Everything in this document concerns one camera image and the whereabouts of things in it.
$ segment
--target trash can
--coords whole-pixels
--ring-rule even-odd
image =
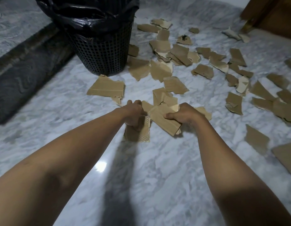
[[[93,74],[111,75],[126,65],[139,0],[36,0]]]

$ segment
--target person's right arm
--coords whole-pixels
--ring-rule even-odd
[[[192,125],[209,189],[228,225],[291,225],[291,215],[268,186],[232,151],[208,120],[187,103],[165,115]]]

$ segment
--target plastic trash bag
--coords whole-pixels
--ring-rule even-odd
[[[98,37],[134,20],[139,0],[36,0],[56,25],[70,34]]]

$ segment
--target basket mesh pattern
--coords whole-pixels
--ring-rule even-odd
[[[133,22],[121,27],[107,41],[96,39],[85,41],[77,35],[66,33],[77,56],[93,74],[114,74],[121,72],[127,62]]]

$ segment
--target person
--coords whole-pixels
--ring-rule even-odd
[[[0,177],[0,226],[53,225],[120,127],[137,126],[143,115],[140,101],[128,101],[16,164]],[[165,118],[195,128],[205,177],[227,225],[291,225],[291,215],[275,194],[201,113],[183,103]]]

